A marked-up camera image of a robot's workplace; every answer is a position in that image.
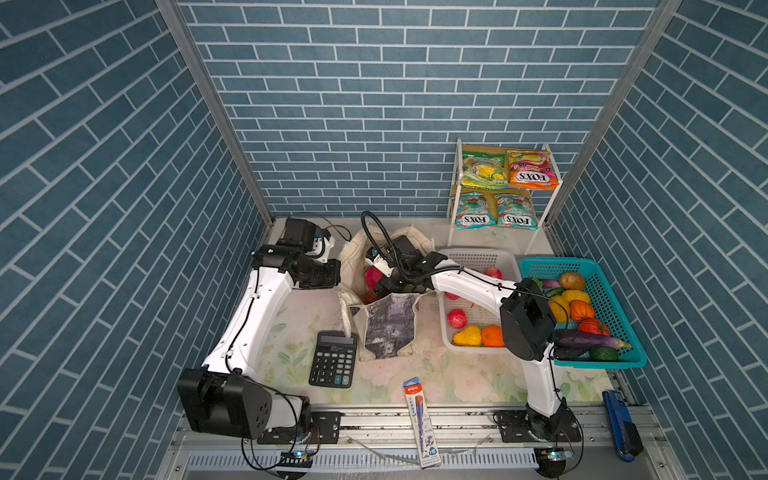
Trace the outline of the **pink dragon fruit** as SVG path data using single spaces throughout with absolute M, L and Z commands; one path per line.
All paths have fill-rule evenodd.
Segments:
M 365 270 L 364 281 L 368 290 L 373 291 L 378 282 L 384 277 L 384 274 L 376 267 L 369 267 Z

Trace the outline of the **beige canvas tote bag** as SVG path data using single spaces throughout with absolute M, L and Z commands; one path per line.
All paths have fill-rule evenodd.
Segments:
M 363 362 L 413 354 L 416 312 L 423 290 L 391 293 L 373 300 L 364 273 L 366 250 L 372 244 L 363 231 L 345 243 L 338 255 L 341 282 L 334 288 L 341 305 L 343 330 L 359 337 Z

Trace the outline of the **large orange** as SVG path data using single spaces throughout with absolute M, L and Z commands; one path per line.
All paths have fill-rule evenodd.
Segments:
M 481 330 L 481 342 L 484 347 L 501 348 L 505 346 L 503 332 L 498 325 L 488 325 Z

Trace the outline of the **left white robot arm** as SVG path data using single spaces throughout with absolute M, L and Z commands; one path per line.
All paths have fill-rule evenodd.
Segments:
M 307 397 L 279 393 L 257 380 L 260 358 L 278 313 L 295 290 L 332 289 L 341 262 L 312 258 L 298 248 L 265 245 L 254 255 L 243 296 L 221 339 L 198 368 L 182 371 L 177 391 L 197 433 L 257 440 L 281 430 L 308 434 Z

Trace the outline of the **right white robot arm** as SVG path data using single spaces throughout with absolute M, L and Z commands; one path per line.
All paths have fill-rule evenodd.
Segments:
M 551 361 L 556 318 L 535 282 L 496 279 L 439 252 L 424 255 L 403 236 L 385 247 L 373 245 L 365 258 L 384 274 L 389 293 L 396 287 L 413 285 L 457 295 L 495 314 L 502 346 L 522 361 L 528 429 L 538 439 L 557 439 L 568 406 L 559 392 Z

